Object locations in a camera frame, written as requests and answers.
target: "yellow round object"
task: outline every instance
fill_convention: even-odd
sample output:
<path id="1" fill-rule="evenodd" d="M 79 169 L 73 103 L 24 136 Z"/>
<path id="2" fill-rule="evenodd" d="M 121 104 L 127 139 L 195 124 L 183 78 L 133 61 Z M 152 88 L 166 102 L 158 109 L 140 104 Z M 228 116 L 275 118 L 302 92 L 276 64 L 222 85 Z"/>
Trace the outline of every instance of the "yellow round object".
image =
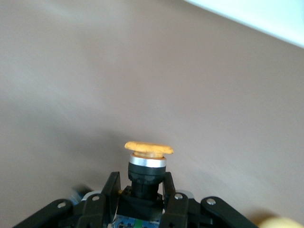
<path id="1" fill-rule="evenodd" d="M 301 224 L 288 218 L 270 218 L 263 221 L 259 228 L 304 228 Z"/>
<path id="2" fill-rule="evenodd" d="M 170 146 L 155 144 L 151 142 L 127 142 L 126 149 L 134 151 L 135 156 L 146 158 L 162 158 L 164 154 L 172 154 L 173 149 Z"/>

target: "black mechanical device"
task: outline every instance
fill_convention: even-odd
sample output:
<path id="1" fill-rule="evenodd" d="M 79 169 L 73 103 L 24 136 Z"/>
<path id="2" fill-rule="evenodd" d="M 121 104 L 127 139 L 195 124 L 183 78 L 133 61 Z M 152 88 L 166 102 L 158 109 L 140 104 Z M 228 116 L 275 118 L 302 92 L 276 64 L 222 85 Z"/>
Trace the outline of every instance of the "black mechanical device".
<path id="1" fill-rule="evenodd" d="M 70 199 L 58 199 L 14 228 L 257 228 L 218 197 L 199 203 L 177 192 L 163 154 L 169 146 L 128 142 L 131 186 L 121 190 L 112 172 L 101 191 L 83 186 Z M 163 196 L 158 193 L 163 186 Z"/>

